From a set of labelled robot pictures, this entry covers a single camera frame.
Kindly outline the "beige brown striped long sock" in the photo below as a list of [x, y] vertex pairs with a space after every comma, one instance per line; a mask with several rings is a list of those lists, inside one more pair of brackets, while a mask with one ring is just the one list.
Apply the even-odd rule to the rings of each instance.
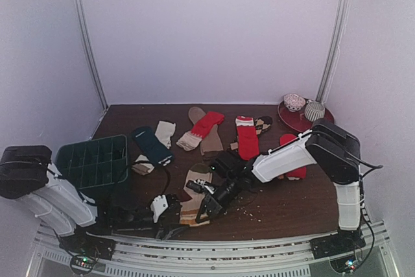
[[202, 223], [196, 222], [196, 216], [200, 209], [200, 205], [205, 197], [203, 193], [196, 193], [186, 186], [190, 180], [203, 180], [205, 182], [212, 181], [213, 173], [208, 165], [205, 163], [196, 163], [187, 172], [184, 184], [184, 192], [190, 196], [190, 199], [181, 203], [180, 210], [180, 224], [189, 225], [190, 227], [197, 227], [208, 225], [210, 221]]

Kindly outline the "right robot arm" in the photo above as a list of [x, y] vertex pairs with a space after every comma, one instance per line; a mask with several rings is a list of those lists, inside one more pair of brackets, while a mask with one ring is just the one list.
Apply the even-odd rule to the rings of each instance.
[[266, 184], [296, 169], [318, 165], [333, 183], [337, 194], [338, 228], [332, 245], [345, 252], [357, 242], [356, 230], [361, 224], [361, 169], [359, 139], [343, 128], [325, 120], [296, 138], [264, 154], [243, 160], [232, 151], [225, 151], [211, 163], [211, 169], [223, 178], [215, 186], [197, 180], [187, 186], [205, 195], [195, 221], [203, 223], [224, 212], [242, 191], [259, 183]]

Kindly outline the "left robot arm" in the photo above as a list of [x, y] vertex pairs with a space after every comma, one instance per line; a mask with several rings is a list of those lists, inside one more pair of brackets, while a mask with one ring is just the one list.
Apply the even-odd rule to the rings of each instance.
[[143, 209], [127, 208], [127, 196], [114, 189], [107, 199], [94, 200], [63, 177], [51, 154], [45, 145], [7, 147], [1, 156], [1, 197], [22, 203], [78, 253], [93, 248], [86, 233], [152, 231], [156, 239], [167, 240], [188, 228], [176, 219], [180, 203], [175, 195], [158, 195]]

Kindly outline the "long red sock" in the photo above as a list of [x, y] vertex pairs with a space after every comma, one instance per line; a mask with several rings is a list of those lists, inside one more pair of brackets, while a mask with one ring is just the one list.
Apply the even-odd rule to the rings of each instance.
[[259, 140], [252, 117], [238, 116], [235, 119], [238, 137], [238, 153], [243, 160], [250, 160], [259, 155]]

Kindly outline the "red and cream sock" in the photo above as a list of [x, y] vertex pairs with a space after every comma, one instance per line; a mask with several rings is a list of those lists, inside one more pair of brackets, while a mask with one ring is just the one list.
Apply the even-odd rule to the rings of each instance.
[[196, 149], [203, 139], [210, 134], [215, 125], [220, 125], [224, 120], [224, 115], [218, 112], [208, 112], [204, 117], [197, 121], [193, 128], [176, 142], [177, 146], [185, 151]]

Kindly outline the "argyle patterned sock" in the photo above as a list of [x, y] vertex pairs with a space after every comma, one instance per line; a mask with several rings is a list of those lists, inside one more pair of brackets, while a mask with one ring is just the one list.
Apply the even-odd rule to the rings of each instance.
[[[273, 124], [273, 120], [268, 115], [254, 118], [254, 126], [255, 126], [257, 137], [269, 131], [272, 124]], [[236, 136], [235, 139], [230, 143], [230, 150], [236, 151], [238, 148], [239, 148], [238, 136]]]

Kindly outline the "dark green compartment tray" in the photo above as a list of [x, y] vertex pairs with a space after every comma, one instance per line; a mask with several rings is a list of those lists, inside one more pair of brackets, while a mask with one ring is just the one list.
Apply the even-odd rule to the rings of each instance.
[[63, 177], [91, 196], [130, 179], [127, 138], [124, 135], [81, 141], [60, 147], [55, 165]]

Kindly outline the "dark teal sock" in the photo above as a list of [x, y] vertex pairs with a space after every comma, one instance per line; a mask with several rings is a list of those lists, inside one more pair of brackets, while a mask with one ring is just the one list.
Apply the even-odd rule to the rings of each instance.
[[132, 139], [152, 165], [166, 166], [174, 160], [172, 152], [161, 143], [149, 126], [135, 129]]

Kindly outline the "short red sock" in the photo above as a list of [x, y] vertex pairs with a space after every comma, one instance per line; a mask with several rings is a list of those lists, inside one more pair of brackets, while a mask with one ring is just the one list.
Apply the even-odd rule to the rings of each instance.
[[[296, 136], [294, 134], [284, 134], [279, 139], [279, 144], [281, 146], [284, 146], [296, 139]], [[288, 173], [284, 174], [284, 177], [287, 180], [302, 180], [306, 177], [307, 169], [306, 167], [300, 167], [293, 171], [290, 171]]]

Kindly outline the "red round plate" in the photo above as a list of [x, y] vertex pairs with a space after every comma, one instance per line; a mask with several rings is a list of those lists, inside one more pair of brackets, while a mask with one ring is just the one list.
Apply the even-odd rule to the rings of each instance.
[[327, 123], [335, 124], [335, 118], [333, 114], [326, 108], [325, 116], [322, 119], [316, 120], [315, 122], [308, 121], [304, 116], [305, 106], [298, 112], [290, 112], [284, 105], [283, 101], [278, 105], [278, 117], [280, 120], [297, 132], [305, 132], [311, 129], [314, 125], [317, 125], [319, 120], [324, 120]]

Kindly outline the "patterned small bowl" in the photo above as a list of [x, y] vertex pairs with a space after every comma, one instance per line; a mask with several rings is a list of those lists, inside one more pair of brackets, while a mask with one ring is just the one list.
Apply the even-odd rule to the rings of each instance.
[[290, 112], [298, 112], [306, 105], [306, 100], [298, 94], [288, 93], [284, 95], [283, 103]]

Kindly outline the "striped ceramic cup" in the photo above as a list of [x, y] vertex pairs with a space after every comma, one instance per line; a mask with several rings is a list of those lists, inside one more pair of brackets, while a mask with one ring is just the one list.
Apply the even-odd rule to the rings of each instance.
[[325, 106], [318, 102], [308, 100], [304, 110], [305, 118], [310, 122], [315, 122], [316, 120], [322, 119], [325, 116], [326, 108]]

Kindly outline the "right aluminium corner post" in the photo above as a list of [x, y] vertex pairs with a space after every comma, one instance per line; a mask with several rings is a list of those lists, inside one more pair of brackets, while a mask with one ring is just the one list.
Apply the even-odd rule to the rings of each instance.
[[322, 104], [325, 104], [328, 100], [331, 85], [335, 76], [337, 62], [340, 56], [340, 43], [344, 31], [346, 30], [350, 1], [351, 0], [338, 0], [337, 12], [335, 16], [331, 41], [329, 44], [329, 50], [316, 95], [316, 101]]

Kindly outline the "aluminium corner post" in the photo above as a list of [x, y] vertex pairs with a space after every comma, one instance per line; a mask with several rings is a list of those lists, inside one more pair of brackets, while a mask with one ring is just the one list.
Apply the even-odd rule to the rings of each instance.
[[78, 19], [78, 26], [80, 29], [80, 36], [82, 41], [82, 46], [84, 49], [84, 53], [86, 56], [86, 62], [88, 65], [88, 69], [92, 78], [92, 82], [95, 88], [95, 91], [97, 92], [97, 96], [99, 98], [99, 102], [102, 106], [102, 109], [104, 111], [107, 111], [109, 108], [108, 101], [106, 99], [106, 96], [104, 94], [104, 89], [102, 86], [101, 78], [99, 76], [99, 72], [97, 69], [97, 64], [95, 61], [95, 56], [93, 54], [93, 48], [88, 32], [88, 25], [85, 17], [85, 11], [84, 11], [84, 5], [83, 0], [74, 0], [75, 9], [77, 12], [77, 19]]
[[328, 100], [331, 85], [335, 76], [337, 62], [340, 56], [340, 43], [344, 31], [346, 30], [350, 1], [351, 0], [338, 0], [337, 12], [335, 16], [331, 41], [329, 44], [329, 50], [316, 95], [316, 101], [322, 104], [325, 104]]

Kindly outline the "left aluminium corner post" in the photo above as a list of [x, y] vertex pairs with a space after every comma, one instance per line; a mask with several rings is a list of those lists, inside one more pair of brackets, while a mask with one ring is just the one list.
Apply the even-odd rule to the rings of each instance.
[[106, 96], [104, 94], [104, 89], [102, 86], [101, 78], [99, 76], [99, 72], [97, 69], [97, 64], [95, 61], [95, 56], [93, 54], [93, 48], [88, 32], [88, 25], [85, 17], [85, 11], [84, 11], [84, 5], [83, 0], [74, 0], [75, 9], [77, 12], [77, 19], [78, 19], [78, 26], [80, 29], [80, 36], [82, 41], [82, 46], [84, 49], [84, 53], [86, 56], [86, 62], [88, 65], [88, 69], [92, 78], [92, 82], [95, 88], [95, 91], [97, 92], [97, 96], [99, 98], [99, 102], [102, 106], [102, 109], [104, 111], [107, 111], [109, 108], [108, 101], [106, 99]]

